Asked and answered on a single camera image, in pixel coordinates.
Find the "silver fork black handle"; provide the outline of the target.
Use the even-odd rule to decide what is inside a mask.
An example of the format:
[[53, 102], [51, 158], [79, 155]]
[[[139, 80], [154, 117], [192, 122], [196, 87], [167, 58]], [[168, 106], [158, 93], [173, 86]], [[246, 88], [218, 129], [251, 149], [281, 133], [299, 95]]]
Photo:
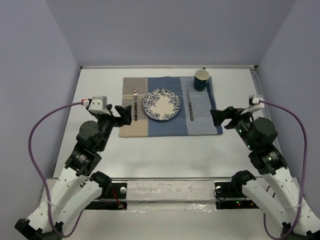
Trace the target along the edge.
[[138, 89], [133, 90], [133, 100], [134, 100], [134, 120], [138, 120]]

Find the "blue beige checked cloth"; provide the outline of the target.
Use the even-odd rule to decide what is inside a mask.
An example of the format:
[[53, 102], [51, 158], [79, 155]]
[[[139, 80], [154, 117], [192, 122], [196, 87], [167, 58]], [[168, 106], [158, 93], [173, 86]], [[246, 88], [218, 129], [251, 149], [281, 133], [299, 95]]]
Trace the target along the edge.
[[[164, 77], [125, 77], [122, 87], [122, 105], [134, 105], [133, 90], [137, 88], [137, 121], [121, 127], [119, 136], [122, 138], [138, 137], [172, 137], [172, 136], [211, 136], [221, 135], [222, 127], [215, 127], [210, 113], [216, 108], [214, 87], [209, 79], [203, 91], [197, 91], [193, 86], [192, 76]], [[193, 111], [193, 121], [190, 119], [187, 103], [187, 88], [189, 88]], [[171, 90], [179, 96], [181, 107], [178, 114], [166, 121], [149, 118], [143, 111], [142, 102], [145, 95], [155, 89]]]

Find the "silver knife black handle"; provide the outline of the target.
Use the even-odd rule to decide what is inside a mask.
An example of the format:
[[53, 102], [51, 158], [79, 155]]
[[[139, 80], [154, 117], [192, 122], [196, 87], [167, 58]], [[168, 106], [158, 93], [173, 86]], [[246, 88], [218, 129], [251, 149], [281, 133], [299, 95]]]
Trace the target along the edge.
[[194, 120], [194, 116], [193, 116], [193, 109], [192, 109], [192, 103], [191, 103], [191, 96], [190, 96], [189, 88], [186, 89], [186, 100], [187, 100], [187, 103], [188, 103], [190, 120], [193, 121]]

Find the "blue floral white plate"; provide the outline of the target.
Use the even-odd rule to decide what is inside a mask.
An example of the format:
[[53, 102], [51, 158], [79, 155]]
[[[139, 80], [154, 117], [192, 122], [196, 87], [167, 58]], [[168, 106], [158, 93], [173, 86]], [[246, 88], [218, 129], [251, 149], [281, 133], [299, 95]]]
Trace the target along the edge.
[[159, 88], [148, 92], [142, 100], [144, 113], [156, 121], [174, 118], [181, 108], [181, 100], [173, 91]]

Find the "dark green white mug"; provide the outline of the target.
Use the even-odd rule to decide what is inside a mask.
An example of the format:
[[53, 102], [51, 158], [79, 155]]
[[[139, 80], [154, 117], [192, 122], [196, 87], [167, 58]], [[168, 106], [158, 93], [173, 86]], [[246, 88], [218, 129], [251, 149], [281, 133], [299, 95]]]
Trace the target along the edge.
[[210, 74], [205, 68], [197, 70], [193, 78], [194, 89], [197, 91], [203, 91], [206, 88], [209, 78]]

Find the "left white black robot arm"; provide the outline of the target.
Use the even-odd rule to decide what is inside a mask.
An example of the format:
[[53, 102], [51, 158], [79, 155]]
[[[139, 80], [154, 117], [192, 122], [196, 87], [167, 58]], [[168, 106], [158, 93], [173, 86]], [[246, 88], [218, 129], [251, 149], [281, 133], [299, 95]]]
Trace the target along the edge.
[[112, 179], [94, 169], [102, 159], [99, 153], [105, 150], [113, 128], [132, 123], [132, 107], [116, 105], [119, 116], [114, 116], [110, 104], [88, 99], [82, 105], [96, 120], [80, 126], [74, 149], [54, 186], [49, 188], [46, 178], [41, 176], [46, 198], [32, 214], [19, 219], [14, 226], [28, 240], [70, 237], [65, 234], [70, 223], [78, 222], [93, 200], [110, 194]]

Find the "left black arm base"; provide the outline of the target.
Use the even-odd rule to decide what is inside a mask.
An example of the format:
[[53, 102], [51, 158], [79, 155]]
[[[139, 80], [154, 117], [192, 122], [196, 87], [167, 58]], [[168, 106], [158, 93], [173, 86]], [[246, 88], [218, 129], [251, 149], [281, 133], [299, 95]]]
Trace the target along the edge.
[[89, 180], [98, 184], [101, 194], [86, 206], [85, 210], [122, 211], [127, 209], [127, 193], [121, 193], [121, 189], [127, 189], [127, 183], [113, 182], [109, 176], [100, 171], [93, 173]]

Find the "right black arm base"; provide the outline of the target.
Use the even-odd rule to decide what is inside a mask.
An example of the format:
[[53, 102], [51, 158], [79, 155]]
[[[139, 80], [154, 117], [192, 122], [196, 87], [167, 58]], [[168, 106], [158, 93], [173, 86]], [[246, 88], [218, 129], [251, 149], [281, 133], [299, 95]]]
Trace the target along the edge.
[[259, 209], [251, 199], [234, 190], [231, 182], [218, 181], [214, 185], [213, 196], [217, 210]]

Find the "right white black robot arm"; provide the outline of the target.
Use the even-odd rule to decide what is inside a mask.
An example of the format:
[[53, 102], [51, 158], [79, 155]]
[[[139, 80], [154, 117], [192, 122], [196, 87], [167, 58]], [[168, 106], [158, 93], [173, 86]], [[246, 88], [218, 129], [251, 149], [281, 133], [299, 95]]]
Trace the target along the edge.
[[281, 230], [282, 240], [318, 240], [320, 219], [314, 214], [303, 197], [302, 185], [293, 180], [288, 164], [273, 142], [278, 133], [271, 120], [253, 117], [256, 110], [227, 107], [211, 109], [214, 126], [224, 120], [230, 122], [225, 129], [234, 129], [249, 149], [249, 159], [255, 169], [272, 188], [272, 197], [248, 170], [232, 176], [230, 190], [235, 196], [251, 199]]

